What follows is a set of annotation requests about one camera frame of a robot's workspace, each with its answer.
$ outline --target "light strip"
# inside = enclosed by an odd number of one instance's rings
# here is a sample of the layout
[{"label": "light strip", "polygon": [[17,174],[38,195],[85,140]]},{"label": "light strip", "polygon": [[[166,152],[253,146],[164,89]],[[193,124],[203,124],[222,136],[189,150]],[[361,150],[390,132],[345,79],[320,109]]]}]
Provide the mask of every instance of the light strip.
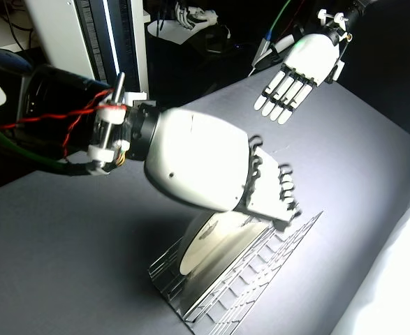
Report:
[{"label": "light strip", "polygon": [[105,21],[107,22],[108,38],[110,39],[110,45],[112,47],[113,63],[115,63],[116,74],[119,74],[118,56],[116,54],[115,38],[113,37],[112,22],[110,20],[110,12],[108,10],[108,1],[102,0],[105,11]]}]

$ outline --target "dish rack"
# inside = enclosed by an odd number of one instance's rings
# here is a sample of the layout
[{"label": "dish rack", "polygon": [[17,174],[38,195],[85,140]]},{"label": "dish rack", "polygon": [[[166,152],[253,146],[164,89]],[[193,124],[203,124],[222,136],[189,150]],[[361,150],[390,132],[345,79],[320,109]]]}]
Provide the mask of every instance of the dish rack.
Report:
[{"label": "dish rack", "polygon": [[215,288],[185,315],[180,313],[180,293],[186,276],[177,266],[181,239],[150,266],[150,278],[193,334],[231,335],[322,213],[287,238],[272,226],[264,230]]}]

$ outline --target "green cable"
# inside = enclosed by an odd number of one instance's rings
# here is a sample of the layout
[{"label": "green cable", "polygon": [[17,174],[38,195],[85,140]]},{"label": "green cable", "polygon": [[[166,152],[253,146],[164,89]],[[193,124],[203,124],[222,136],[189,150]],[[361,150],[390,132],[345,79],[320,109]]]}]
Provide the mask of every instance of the green cable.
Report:
[{"label": "green cable", "polygon": [[288,6],[288,4],[290,3],[291,0],[287,0],[287,2],[282,6],[281,11],[279,12],[279,14],[276,16],[276,20],[273,22],[271,28],[270,28],[270,35],[271,32],[273,31],[274,26],[276,25],[276,23],[279,21],[279,18],[281,17],[282,13],[285,11],[286,7]]},{"label": "green cable", "polygon": [[8,148],[12,151],[14,151],[16,154],[19,154],[25,158],[30,159],[31,161],[46,165],[50,168],[53,168],[55,170],[58,170],[60,172],[63,172],[65,170],[65,163],[59,163],[51,158],[46,158],[43,156],[40,156],[38,154],[35,154],[34,152],[28,151],[26,149],[23,149],[21,147],[19,147],[18,145],[16,145],[14,142],[12,142],[11,140],[9,140],[5,135],[3,135],[2,133],[0,133],[0,144],[5,147]]}]

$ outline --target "dark background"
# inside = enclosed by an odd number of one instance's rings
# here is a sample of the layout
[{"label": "dark background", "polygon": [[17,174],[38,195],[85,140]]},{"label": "dark background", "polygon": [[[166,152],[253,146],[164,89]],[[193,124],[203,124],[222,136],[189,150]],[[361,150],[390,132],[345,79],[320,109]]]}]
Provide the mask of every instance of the dark background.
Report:
[{"label": "dark background", "polygon": [[[201,31],[183,45],[147,34],[151,98],[166,107],[183,105],[245,78],[261,38],[284,2],[250,1],[248,6],[236,0],[190,1],[205,10],[215,9],[219,22],[230,29],[231,41],[223,55],[215,56],[205,51],[205,37],[215,34],[216,27]],[[291,28],[284,29],[298,7],[295,21],[305,23],[316,21],[319,8],[333,13],[337,7],[342,10],[343,3],[292,0],[273,32],[273,40],[290,32]],[[162,5],[146,1],[153,20]],[[42,55],[38,50],[33,52]],[[410,133],[410,0],[373,3],[353,32],[343,60],[346,66],[339,83]],[[0,156],[0,186],[32,170],[23,162]]]}]

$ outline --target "round plate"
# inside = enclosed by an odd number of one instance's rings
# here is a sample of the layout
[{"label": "round plate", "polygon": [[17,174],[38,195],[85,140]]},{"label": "round plate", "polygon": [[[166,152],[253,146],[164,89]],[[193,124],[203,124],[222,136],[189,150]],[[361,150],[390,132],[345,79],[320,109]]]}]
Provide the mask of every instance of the round plate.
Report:
[{"label": "round plate", "polygon": [[254,219],[227,235],[206,258],[189,274],[180,299],[180,313],[187,315],[219,284],[244,255],[256,238],[268,227]]},{"label": "round plate", "polygon": [[207,211],[195,218],[178,248],[177,264],[180,273],[187,275],[191,272],[226,236],[243,226],[248,219],[248,215],[236,211]]}]

